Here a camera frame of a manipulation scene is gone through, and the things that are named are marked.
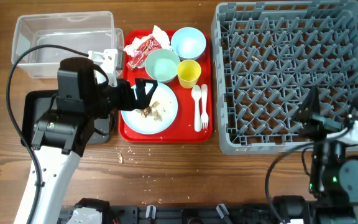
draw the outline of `clear plastic bin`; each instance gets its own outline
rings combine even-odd
[[[71,12],[20,16],[12,44],[12,63],[31,47],[56,44],[88,53],[123,48],[122,30],[114,29],[111,12]],[[61,60],[80,57],[61,49],[44,48],[24,57],[18,67],[32,78],[56,78]]]

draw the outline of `wooden table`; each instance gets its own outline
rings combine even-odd
[[[11,4],[9,0],[0,0],[0,223],[13,222],[30,169],[30,157],[19,142],[5,101],[17,18],[26,14],[111,11],[114,25],[121,28],[124,35],[136,29],[152,29],[154,24],[162,29],[193,26],[210,35],[213,13],[219,3],[83,1],[41,0],[36,4],[32,0],[20,0],[20,4]],[[11,89],[17,122],[22,122],[24,98],[28,92],[56,88],[56,79],[31,79],[18,69]],[[117,159],[120,151],[126,158],[123,164]],[[108,143],[86,148],[68,186],[64,205],[74,205],[83,197],[108,200],[111,205],[137,206],[144,206],[142,202],[159,206],[265,202],[264,179],[274,157],[225,156],[219,150],[216,131],[202,144],[131,144],[115,129]],[[300,154],[279,163],[270,186],[272,195],[303,195],[312,199]]]

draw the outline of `white fork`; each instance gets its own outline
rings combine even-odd
[[[201,101],[203,103],[203,113],[201,114],[201,128],[207,129],[208,128],[208,114],[206,114],[206,100],[208,96],[208,86],[203,84],[201,86]]]

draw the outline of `dish rack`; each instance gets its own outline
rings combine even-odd
[[[225,154],[275,154],[307,141],[290,118],[313,85],[329,118],[358,100],[357,1],[221,3],[211,33]]]

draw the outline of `white spoon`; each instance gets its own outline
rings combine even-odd
[[[196,132],[200,132],[201,131],[201,116],[200,116],[201,89],[198,85],[195,85],[191,90],[191,97],[193,97],[195,101],[194,130]]]

